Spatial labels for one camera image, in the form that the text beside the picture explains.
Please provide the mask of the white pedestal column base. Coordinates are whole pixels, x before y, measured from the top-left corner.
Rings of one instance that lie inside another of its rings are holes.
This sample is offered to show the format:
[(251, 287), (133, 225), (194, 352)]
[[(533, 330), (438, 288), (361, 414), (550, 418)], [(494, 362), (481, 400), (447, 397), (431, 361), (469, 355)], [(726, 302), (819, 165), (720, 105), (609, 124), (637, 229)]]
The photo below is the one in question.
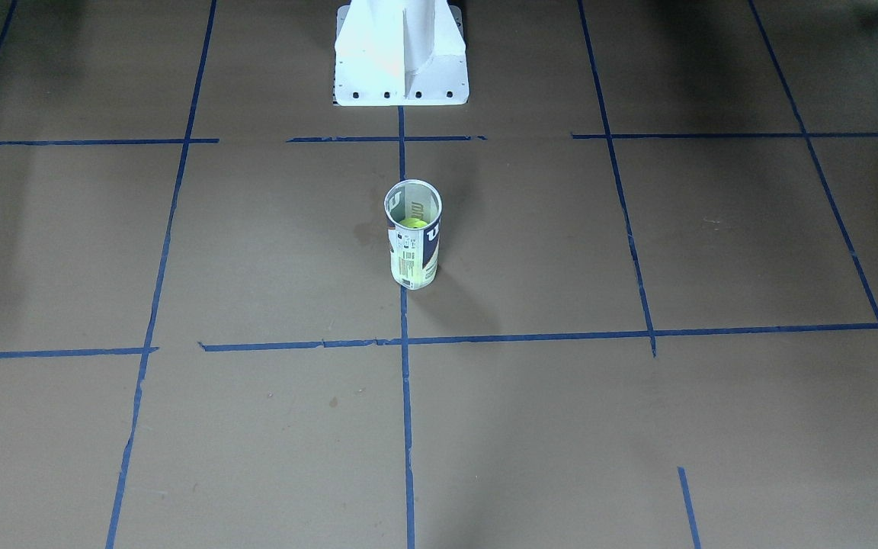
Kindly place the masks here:
[(468, 102), (463, 12), (448, 1), (351, 1), (337, 10), (334, 47), (337, 105)]

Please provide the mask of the white blue tennis ball can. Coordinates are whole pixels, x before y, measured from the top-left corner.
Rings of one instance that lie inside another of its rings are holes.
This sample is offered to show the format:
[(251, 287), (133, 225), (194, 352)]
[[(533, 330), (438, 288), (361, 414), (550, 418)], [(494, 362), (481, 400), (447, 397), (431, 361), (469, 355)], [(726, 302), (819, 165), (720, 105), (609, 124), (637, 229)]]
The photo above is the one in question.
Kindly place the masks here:
[[(441, 219), (444, 205), (433, 185), (418, 178), (400, 181), (383, 199), (394, 281), (408, 291), (418, 291), (434, 281), (438, 268)], [(396, 226), (407, 217), (429, 222), (423, 230)]]

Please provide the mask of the yellow tennis ball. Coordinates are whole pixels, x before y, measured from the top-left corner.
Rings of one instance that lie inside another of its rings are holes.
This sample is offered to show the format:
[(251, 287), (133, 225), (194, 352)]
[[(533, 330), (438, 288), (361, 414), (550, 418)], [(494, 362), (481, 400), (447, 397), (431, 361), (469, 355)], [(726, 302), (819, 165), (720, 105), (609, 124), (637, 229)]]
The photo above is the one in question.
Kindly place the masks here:
[(423, 230), (425, 228), (428, 228), (429, 225), (429, 222), (415, 217), (407, 217), (405, 219), (401, 219), (401, 221), (396, 224), (396, 226), (400, 226), (401, 228), (409, 230)]

